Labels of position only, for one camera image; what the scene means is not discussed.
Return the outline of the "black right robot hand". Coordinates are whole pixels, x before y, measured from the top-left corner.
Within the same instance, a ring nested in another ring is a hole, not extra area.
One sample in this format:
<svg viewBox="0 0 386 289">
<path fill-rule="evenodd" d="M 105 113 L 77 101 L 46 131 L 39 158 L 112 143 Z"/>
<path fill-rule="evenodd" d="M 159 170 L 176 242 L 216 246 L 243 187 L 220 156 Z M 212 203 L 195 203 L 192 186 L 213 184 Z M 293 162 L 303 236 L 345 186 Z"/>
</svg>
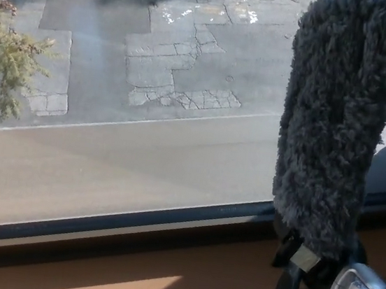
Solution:
<svg viewBox="0 0 386 289">
<path fill-rule="evenodd" d="M 288 230 L 280 239 L 272 261 L 273 267 L 283 270 L 276 289 L 299 289 L 301 283 L 308 289 L 330 289 L 342 268 L 350 262 L 368 262 L 360 240 L 354 249 L 344 250 L 340 260 L 332 260 L 314 255 L 304 246 L 296 230 Z"/>
</svg>

